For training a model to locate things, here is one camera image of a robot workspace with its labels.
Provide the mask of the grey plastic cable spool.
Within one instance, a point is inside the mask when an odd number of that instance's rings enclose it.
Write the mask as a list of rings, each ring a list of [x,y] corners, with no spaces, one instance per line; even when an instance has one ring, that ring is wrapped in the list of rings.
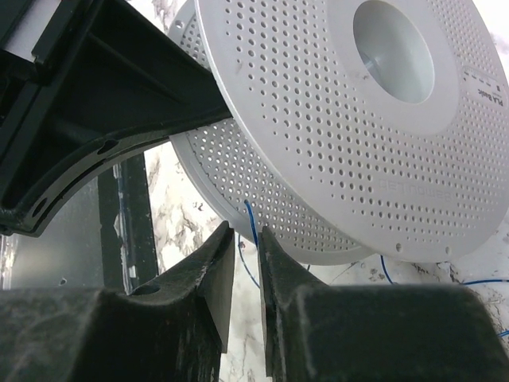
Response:
[[[508,210],[508,83],[472,1],[187,1],[228,117],[173,138],[202,197],[298,261],[474,252]]]

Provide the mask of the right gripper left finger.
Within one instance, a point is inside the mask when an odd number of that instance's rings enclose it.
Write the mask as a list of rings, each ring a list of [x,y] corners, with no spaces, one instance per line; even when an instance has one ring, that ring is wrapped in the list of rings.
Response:
[[[4,381],[217,381],[227,352],[235,232],[131,294],[105,288],[1,293]]]

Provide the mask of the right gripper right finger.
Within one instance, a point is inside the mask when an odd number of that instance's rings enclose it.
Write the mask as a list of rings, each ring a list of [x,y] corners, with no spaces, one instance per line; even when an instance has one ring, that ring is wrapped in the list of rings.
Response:
[[[462,286],[330,286],[258,234],[266,374],[275,381],[505,381],[508,357]]]

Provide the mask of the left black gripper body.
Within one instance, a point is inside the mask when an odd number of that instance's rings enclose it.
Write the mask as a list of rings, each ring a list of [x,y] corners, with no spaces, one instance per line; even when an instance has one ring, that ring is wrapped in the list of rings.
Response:
[[[60,1],[31,63],[1,50],[1,232],[39,236],[87,182],[230,111],[125,1]]]

